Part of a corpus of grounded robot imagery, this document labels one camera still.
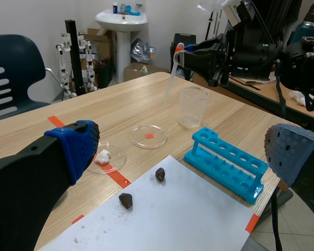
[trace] white paper sheet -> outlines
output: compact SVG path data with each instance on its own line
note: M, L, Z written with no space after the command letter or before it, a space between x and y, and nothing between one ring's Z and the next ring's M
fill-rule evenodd
M163 167L165 182L155 179ZM121 193L133 196L126 210ZM42 251L240 251L253 212L168 156Z

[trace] brown rock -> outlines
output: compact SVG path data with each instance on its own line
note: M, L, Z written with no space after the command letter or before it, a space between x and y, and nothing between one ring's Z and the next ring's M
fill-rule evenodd
M159 182L163 182L164 181L164 177L165 177L165 171L162 167L158 168L158 170L156 171L156 179Z
M119 196L119 199L121 201L121 204L126 208L129 209L132 207L132 195L128 193L122 193Z

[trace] plastic dropper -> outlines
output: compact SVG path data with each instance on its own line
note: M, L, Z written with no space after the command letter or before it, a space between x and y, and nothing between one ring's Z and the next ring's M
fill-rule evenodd
M178 55L180 53L183 53L184 49L185 49L185 45L183 43L179 43L177 45L177 47L176 47L175 52L174 52L174 55L173 55L173 67L172 67L172 72L171 72L171 76L170 76L170 82L169 82L169 85L167 86L166 93L165 93L164 106L166 105L166 102L169 99L169 95L170 95L170 92L171 92L171 89L172 89L172 86L173 86L173 82L174 82L174 76L176 75L176 71L177 71L177 68L178 68Z

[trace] white sink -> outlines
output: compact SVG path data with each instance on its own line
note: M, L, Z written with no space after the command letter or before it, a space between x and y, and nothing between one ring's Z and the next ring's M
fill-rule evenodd
M148 22L144 13L140 16L113 14L110 9L96 15L95 20L107 30L122 32L140 31Z
M116 81L124 81L125 68L130 65L130 32L140 31L148 22L145 13L140 16L113 14L113 11L107 9L98 15L95 20L108 30L116 31L117 39L117 58L116 58Z

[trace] blue test tube rack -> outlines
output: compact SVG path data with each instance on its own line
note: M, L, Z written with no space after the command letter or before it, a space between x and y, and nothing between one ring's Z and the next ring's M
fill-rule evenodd
M268 164L219 139L218 133L209 128L202 128L197 131L193 134L192 139L194 140L193 149L185 154L184 161L237 193L247 203L255 204L256 199L264 189L261 179L268 168ZM199 144L252 175L229 164Z

